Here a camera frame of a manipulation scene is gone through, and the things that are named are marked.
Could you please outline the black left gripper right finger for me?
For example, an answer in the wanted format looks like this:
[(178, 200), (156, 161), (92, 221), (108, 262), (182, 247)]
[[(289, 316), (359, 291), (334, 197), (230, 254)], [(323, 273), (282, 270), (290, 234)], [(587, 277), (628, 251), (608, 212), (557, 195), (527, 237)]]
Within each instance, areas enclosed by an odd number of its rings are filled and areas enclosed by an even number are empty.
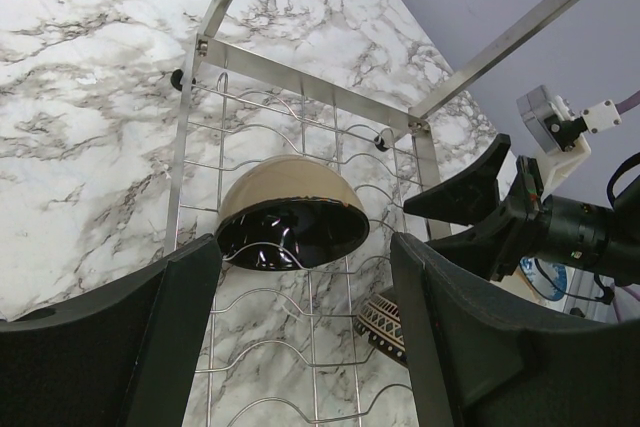
[(390, 246), (422, 426), (635, 426), (639, 323), (606, 324), (515, 296), (412, 235)]

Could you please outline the black bowl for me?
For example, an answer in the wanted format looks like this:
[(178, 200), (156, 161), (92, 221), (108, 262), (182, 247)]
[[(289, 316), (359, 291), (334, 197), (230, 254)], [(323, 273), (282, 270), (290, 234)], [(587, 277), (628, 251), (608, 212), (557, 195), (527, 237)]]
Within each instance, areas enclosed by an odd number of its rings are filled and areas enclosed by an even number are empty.
[(236, 180), (220, 206), (215, 237), (234, 266), (290, 271), (345, 257), (369, 232), (364, 206), (341, 175), (307, 157), (286, 155)]

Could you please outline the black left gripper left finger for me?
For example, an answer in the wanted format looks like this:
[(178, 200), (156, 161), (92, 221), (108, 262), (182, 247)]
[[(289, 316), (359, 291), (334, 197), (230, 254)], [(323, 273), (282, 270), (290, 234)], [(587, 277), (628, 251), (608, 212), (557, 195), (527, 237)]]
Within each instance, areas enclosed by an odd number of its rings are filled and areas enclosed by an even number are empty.
[(4, 426), (179, 426), (222, 256), (210, 234), (1, 324)]

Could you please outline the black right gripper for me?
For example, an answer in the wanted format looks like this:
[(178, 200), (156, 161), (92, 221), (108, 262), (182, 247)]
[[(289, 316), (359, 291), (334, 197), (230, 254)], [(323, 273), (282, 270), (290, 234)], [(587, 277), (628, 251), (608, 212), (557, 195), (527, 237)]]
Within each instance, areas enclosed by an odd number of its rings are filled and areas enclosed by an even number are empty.
[[(403, 211), (458, 225), (483, 221), (500, 204), (497, 177), (510, 148), (510, 137), (498, 134), (469, 167), (406, 200)], [(619, 286), (637, 284), (639, 184), (629, 184), (611, 208), (551, 195), (526, 227), (479, 225), (426, 244), (485, 280), (500, 282), (514, 274), (520, 259), (533, 257), (610, 277)]]

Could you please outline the dark patterned cream-inside bowl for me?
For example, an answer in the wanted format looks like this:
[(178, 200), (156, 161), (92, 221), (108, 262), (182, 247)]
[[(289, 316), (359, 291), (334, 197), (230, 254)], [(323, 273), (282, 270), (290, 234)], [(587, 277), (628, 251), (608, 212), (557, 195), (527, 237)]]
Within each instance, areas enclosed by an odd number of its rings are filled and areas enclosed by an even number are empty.
[(354, 321), (355, 331), (377, 351), (407, 367), (404, 336), (393, 287), (372, 294)]

